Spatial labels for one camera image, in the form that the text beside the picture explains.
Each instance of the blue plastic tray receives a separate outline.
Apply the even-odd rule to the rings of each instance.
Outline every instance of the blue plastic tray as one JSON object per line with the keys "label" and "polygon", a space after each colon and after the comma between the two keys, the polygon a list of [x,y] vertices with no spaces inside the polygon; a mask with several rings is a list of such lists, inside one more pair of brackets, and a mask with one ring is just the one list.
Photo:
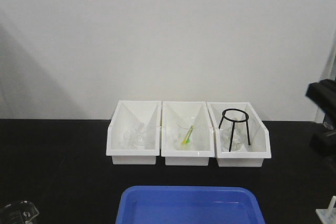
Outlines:
{"label": "blue plastic tray", "polygon": [[140,223],[265,224],[243,188],[133,186],[121,196],[116,224]]}

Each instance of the black countertop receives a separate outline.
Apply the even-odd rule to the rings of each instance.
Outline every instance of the black countertop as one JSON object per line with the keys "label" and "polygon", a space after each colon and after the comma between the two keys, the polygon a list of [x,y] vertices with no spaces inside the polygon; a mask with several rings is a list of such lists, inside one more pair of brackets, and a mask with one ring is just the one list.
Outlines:
{"label": "black countertop", "polygon": [[27,199],[43,223],[114,223],[134,185],[235,186],[257,198],[265,222],[320,223],[316,208],[336,194],[334,159],[309,147],[320,124],[264,122],[272,159],[261,168],[113,165],[108,120],[0,120],[0,207]]}

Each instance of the storage bin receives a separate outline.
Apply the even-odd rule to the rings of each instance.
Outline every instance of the storage bin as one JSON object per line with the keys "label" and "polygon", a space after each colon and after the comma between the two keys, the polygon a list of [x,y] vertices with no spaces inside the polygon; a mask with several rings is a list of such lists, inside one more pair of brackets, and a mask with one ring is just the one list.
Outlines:
{"label": "storage bin", "polygon": [[121,196],[116,224],[265,224],[255,196],[239,187],[133,186]]}
{"label": "storage bin", "polygon": [[119,101],[108,127],[114,164],[154,165],[160,154],[161,101]]}
{"label": "storage bin", "polygon": [[[211,121],[215,131],[215,149],[218,165],[235,167],[261,167],[264,158],[271,158],[271,149],[269,143],[269,134],[257,113],[249,102],[207,102]],[[250,143],[245,141],[242,147],[237,151],[228,151],[223,143],[222,131],[231,128],[231,122],[223,120],[220,130],[218,128],[222,112],[226,109],[236,108],[245,111],[249,115],[248,127]],[[238,120],[244,119],[244,115],[238,111],[231,111],[233,117]],[[240,129],[247,135],[245,123],[236,123]]]}
{"label": "storage bin", "polygon": [[161,155],[166,165],[208,165],[215,152],[205,102],[163,102]]}

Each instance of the clear glass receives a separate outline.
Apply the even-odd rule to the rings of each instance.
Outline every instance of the clear glass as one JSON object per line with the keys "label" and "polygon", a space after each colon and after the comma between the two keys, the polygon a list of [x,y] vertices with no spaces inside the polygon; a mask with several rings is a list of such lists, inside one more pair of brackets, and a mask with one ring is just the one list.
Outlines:
{"label": "clear glass", "polygon": [[[241,123],[235,123],[235,129],[233,132],[231,151],[238,151],[242,147],[245,141],[247,141],[246,134],[238,126]],[[232,133],[232,125],[222,130],[220,136],[222,138],[222,151],[226,152],[230,148],[230,139]]]}
{"label": "clear glass", "polygon": [[177,150],[189,151],[193,149],[194,132],[199,130],[199,124],[194,117],[183,117],[177,120],[177,139],[175,146]]}
{"label": "clear glass", "polygon": [[126,150],[146,149],[146,127],[140,123],[134,130],[124,132],[121,148]]}

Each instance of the white plastic bin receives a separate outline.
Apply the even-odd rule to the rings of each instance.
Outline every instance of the white plastic bin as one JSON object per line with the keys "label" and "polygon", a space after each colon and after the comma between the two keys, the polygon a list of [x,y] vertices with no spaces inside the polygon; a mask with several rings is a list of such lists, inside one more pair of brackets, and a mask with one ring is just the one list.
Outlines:
{"label": "white plastic bin", "polygon": [[114,164],[154,165],[160,154],[161,101],[119,101],[108,127]]}
{"label": "white plastic bin", "polygon": [[[220,167],[261,167],[264,158],[271,158],[268,130],[249,102],[207,102],[207,106],[215,130],[216,158]],[[251,142],[251,145],[248,145],[246,141],[239,150],[231,152],[224,146],[221,137],[221,131],[229,129],[231,122],[224,119],[220,130],[218,128],[222,119],[222,112],[230,108],[243,110],[249,115],[248,127]],[[245,118],[242,113],[233,113],[236,113],[234,116],[238,120]],[[246,124],[236,123],[236,126],[238,125],[247,135]]]}
{"label": "white plastic bin", "polygon": [[[184,145],[191,125],[194,128],[190,142]],[[215,156],[213,128],[205,102],[164,101],[161,134],[161,155],[166,165],[206,166],[209,157]]]}

